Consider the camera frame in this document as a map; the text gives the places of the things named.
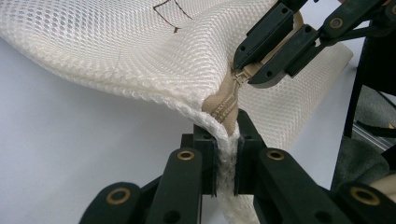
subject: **white background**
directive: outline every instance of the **white background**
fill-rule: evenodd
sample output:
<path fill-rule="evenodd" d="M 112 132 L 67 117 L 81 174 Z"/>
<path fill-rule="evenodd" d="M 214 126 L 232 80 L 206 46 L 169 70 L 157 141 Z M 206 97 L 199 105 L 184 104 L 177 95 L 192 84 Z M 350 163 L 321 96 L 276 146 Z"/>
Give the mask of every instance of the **white background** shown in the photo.
<path fill-rule="evenodd" d="M 305 22 L 319 28 L 335 0 L 309 2 Z M 361 40 L 291 149 L 321 186 L 332 181 Z M 104 187 L 144 186 L 161 175 L 192 123 L 161 105 L 91 90 L 34 64 L 0 39 L 0 223 L 78 223 Z M 203 223 L 226 223 L 204 197 Z"/>

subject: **mesh fabric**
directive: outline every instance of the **mesh fabric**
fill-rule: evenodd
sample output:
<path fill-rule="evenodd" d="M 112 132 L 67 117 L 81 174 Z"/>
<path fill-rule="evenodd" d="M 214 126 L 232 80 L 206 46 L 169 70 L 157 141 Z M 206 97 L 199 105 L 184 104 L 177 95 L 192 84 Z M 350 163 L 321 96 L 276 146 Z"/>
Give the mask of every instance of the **mesh fabric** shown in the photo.
<path fill-rule="evenodd" d="M 274 0 L 0 0 L 0 36 L 54 74 L 77 84 L 175 109 L 219 143 L 219 198 L 233 223 L 256 223 L 247 197 L 233 197 L 236 128 L 202 112 L 233 53 Z M 240 106 L 267 145 L 287 149 L 350 52 L 325 49 L 294 80 L 241 88 Z"/>

